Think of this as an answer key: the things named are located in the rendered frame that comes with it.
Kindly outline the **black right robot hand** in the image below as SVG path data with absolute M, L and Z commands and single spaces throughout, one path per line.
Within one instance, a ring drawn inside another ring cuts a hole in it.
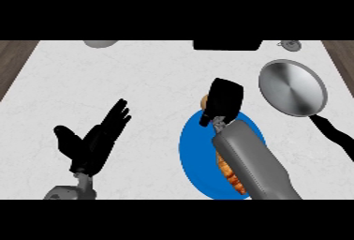
M 216 78 L 207 98 L 207 105 L 200 120 L 200 125 L 207 127 L 216 117 L 225 117 L 229 124 L 237 118 L 244 100 L 244 86 L 237 82 Z

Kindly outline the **black appliance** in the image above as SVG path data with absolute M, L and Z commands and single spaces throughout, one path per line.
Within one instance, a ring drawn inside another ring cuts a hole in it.
M 198 51 L 256 51 L 262 40 L 195 40 L 194 49 Z

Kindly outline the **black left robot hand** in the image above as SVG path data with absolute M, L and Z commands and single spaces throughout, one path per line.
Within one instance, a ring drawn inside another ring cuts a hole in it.
M 127 101 L 122 98 L 85 138 L 65 126 L 55 127 L 58 150 L 73 160 L 73 173 L 85 173 L 93 177 L 101 172 L 116 141 L 132 119 L 129 112 Z

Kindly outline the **orange can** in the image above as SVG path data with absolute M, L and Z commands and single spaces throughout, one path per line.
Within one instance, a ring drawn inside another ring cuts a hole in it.
M 226 160 L 222 158 L 220 154 L 216 154 L 216 159 L 217 159 L 217 166 L 219 166 L 219 169 L 229 181 L 229 183 L 232 184 L 232 187 L 235 188 L 235 190 L 238 191 L 238 193 L 241 195 L 245 195 L 247 194 L 247 189 L 244 188 L 244 185 L 234 173 L 234 169 L 232 167 L 229 166 Z

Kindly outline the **small grey lid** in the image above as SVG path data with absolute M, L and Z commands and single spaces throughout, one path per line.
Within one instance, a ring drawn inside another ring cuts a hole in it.
M 290 52 L 299 52 L 301 50 L 301 43 L 299 40 L 282 40 L 278 45 Z

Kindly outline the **blue plate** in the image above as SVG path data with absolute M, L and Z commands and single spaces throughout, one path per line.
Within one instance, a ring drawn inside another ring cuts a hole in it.
M 188 180 L 197 189 L 216 200 L 245 200 L 250 194 L 241 194 L 225 177 L 219 165 L 213 125 L 203 127 L 200 110 L 189 118 L 181 135 L 179 153 Z

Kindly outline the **grey bowl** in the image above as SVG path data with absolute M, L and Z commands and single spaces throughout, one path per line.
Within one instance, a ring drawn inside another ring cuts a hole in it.
M 107 48 L 117 43 L 117 40 L 85 40 L 85 44 L 92 48 Z

